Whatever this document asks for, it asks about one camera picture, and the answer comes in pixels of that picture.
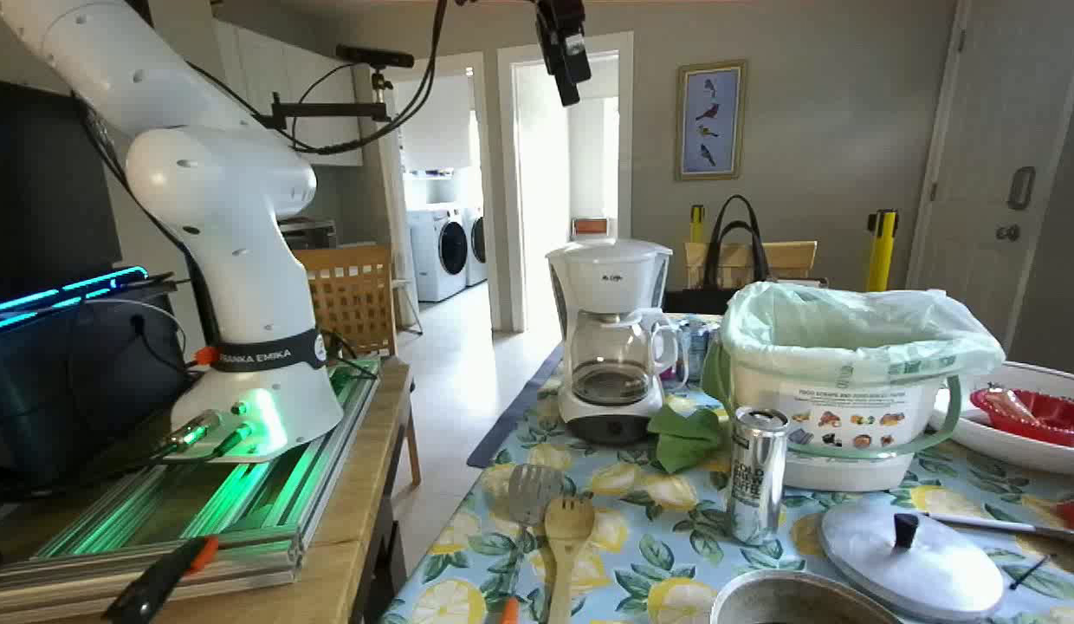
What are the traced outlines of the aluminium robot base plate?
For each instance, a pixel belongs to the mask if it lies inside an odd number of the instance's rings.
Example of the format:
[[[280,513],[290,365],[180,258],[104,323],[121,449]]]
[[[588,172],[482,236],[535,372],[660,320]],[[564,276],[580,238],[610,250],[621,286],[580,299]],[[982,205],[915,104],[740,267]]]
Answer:
[[[320,439],[260,466],[166,462],[65,499],[0,507],[0,614],[97,602],[171,556],[214,540],[198,585],[296,580],[330,507],[381,360],[330,375],[342,418]]]

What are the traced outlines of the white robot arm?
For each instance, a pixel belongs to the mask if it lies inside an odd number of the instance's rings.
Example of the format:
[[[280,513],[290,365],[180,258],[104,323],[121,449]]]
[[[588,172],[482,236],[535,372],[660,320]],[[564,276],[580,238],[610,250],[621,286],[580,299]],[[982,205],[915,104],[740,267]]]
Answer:
[[[326,436],[342,405],[310,274],[280,236],[280,219],[317,198],[317,169],[124,0],[0,0],[0,22],[128,139],[134,201],[203,276],[214,365],[173,416],[218,416],[218,432],[201,439],[218,466]]]

